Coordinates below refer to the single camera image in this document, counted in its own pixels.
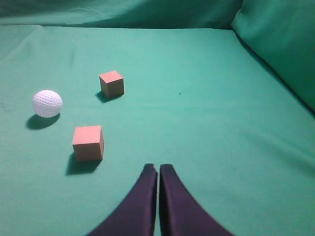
green fabric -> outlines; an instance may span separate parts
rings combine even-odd
[[[242,0],[1,0],[0,25],[230,28]]]
[[[315,110],[315,0],[244,0],[232,26]]]
[[[0,44],[1,236],[85,235],[145,163],[173,164],[237,236],[314,235],[314,117],[233,31],[6,26]],[[111,70],[126,93],[106,102]],[[42,89],[64,103],[46,128],[31,105]],[[94,172],[72,160],[85,125],[104,131]]]

orange block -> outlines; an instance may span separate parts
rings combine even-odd
[[[102,127],[76,127],[72,145],[77,161],[102,160],[104,154]]]
[[[99,75],[102,92],[108,97],[115,97],[125,93],[124,78],[116,71]]]

white golf ball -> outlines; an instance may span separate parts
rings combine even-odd
[[[41,117],[51,118],[59,114],[63,101],[59,94],[51,90],[43,90],[35,94],[33,109]]]

golf ball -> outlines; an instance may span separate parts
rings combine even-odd
[[[37,115],[51,118],[59,114],[63,101],[56,92],[43,90],[34,95],[32,105]]]

cube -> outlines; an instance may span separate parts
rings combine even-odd
[[[124,78],[116,70],[101,74],[99,81],[102,92],[108,98],[125,93]]]
[[[72,145],[77,161],[102,160],[104,154],[102,127],[76,127]]]

